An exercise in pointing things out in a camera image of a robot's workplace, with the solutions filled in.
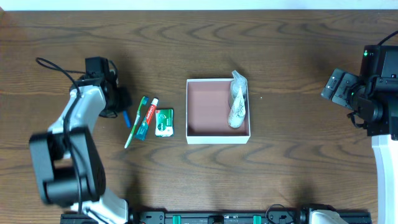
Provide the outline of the blue disposable razor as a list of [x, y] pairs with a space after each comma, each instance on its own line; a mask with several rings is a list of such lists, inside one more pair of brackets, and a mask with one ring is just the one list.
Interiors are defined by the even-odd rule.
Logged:
[[123, 111], [123, 117], [124, 117], [126, 126], [127, 126], [128, 128], [131, 128], [131, 120], [130, 120], [129, 113], [128, 113], [127, 110], [124, 110], [124, 111]]

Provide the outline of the clear pump bottle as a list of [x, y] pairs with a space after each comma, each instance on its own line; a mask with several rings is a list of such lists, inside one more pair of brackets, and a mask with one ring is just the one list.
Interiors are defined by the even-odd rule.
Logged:
[[244, 101], [247, 100], [247, 89], [248, 89], [248, 81], [247, 79], [242, 76], [239, 72], [237, 72], [236, 70], [232, 71], [232, 75], [233, 75], [233, 80], [231, 81], [230, 84], [230, 89], [229, 89], [229, 106], [233, 105], [234, 99], [237, 97], [238, 95], [238, 91], [241, 88], [242, 89], [242, 94], [243, 94], [243, 98]]

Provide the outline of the white patterned cream tube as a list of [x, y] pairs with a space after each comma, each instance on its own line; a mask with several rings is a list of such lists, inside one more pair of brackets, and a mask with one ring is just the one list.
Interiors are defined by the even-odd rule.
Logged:
[[228, 125], [231, 128], [239, 128], [242, 125], [245, 117], [246, 107], [242, 87], [240, 86], [229, 112]]

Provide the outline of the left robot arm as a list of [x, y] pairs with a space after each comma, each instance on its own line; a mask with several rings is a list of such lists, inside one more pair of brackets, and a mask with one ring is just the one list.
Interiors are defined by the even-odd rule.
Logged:
[[98, 223], [127, 223], [128, 203], [106, 186], [92, 132], [98, 117], [122, 103], [118, 81], [80, 80], [46, 132], [33, 134], [29, 149], [43, 203], [70, 208]]

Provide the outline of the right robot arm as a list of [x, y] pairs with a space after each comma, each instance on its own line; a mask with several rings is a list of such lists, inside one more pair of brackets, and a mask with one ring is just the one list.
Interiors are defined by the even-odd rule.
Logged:
[[339, 68], [321, 96], [349, 109], [348, 118], [371, 137], [376, 159], [378, 222], [397, 223], [397, 47], [367, 45], [359, 75]]

